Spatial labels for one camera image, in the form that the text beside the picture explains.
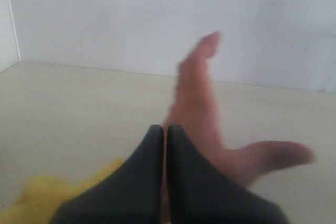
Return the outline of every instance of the beige surface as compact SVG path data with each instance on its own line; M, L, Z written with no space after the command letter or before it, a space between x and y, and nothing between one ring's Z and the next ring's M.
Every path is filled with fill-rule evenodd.
M51 174L78 181L128 155L160 123L174 79L20 63L0 74L0 204L24 181ZM256 140L309 144L316 164L274 173L253 190L293 223L336 219L336 95L215 83L230 147Z

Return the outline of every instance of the yellow object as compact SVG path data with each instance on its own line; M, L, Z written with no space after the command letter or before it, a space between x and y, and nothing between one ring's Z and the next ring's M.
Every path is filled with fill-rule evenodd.
M50 176L37 176L23 189L19 198L0 213L0 224L48 224L58 207L92 186L100 183L117 170L123 160L118 158L99 173L76 186Z

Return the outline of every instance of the table surface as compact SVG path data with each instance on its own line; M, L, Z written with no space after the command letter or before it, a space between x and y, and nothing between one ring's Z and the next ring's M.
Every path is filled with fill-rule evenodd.
M160 124L175 79L21 62L0 73L0 204L28 178L75 183L128 156ZM251 188L293 223L336 219L336 94L214 83L229 147L258 140L308 144L317 162L265 176Z

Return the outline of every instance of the white wall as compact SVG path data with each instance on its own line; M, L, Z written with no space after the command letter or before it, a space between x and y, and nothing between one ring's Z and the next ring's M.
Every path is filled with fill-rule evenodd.
M18 62L8 0L0 0L0 72Z
M336 92L336 0L11 0L23 61L173 75L225 40L214 79Z

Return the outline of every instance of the skin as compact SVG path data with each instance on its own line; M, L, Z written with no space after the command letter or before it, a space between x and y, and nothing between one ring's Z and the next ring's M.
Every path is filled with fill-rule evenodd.
M237 150L226 147L207 66L208 60L216 54L220 40L219 32L202 38L179 65L175 101L162 124L164 130L174 123L181 125L196 148L218 170L244 187L274 170L311 163L314 159L312 150L295 142L263 141ZM168 201L164 171L163 222L169 220Z

